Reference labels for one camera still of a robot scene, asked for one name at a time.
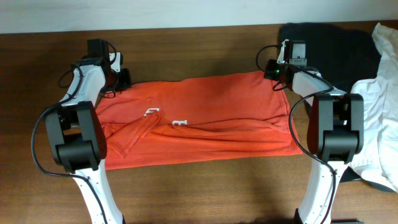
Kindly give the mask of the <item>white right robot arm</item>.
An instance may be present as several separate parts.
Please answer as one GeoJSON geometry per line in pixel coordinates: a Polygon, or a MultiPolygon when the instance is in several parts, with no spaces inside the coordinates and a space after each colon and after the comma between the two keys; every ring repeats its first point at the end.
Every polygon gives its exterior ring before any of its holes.
{"type": "Polygon", "coordinates": [[[310,179],[294,222],[331,223],[331,208],[338,184],[364,144],[364,101],[357,93],[346,93],[307,65],[306,44],[284,40],[275,45],[279,56],[270,59],[264,77],[276,81],[275,91],[288,88],[301,96],[310,108],[307,147],[312,158],[310,179]]]}

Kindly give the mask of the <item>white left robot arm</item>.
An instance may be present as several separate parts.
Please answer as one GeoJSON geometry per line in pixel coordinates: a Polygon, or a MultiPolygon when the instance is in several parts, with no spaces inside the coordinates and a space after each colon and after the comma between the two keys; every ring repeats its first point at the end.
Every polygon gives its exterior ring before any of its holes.
{"type": "Polygon", "coordinates": [[[80,189],[92,223],[124,223],[105,171],[106,138],[95,112],[97,98],[114,98],[131,86],[123,55],[108,41],[87,41],[87,54],[71,65],[65,96],[40,119],[47,130],[52,157],[80,189]]]}

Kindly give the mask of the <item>red t-shirt white print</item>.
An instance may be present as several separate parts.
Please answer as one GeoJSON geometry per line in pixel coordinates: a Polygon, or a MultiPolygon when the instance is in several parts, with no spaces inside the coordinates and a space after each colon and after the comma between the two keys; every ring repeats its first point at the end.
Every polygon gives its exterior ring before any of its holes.
{"type": "Polygon", "coordinates": [[[96,114],[106,168],[300,154],[283,91],[261,72],[133,85],[96,114]]]}

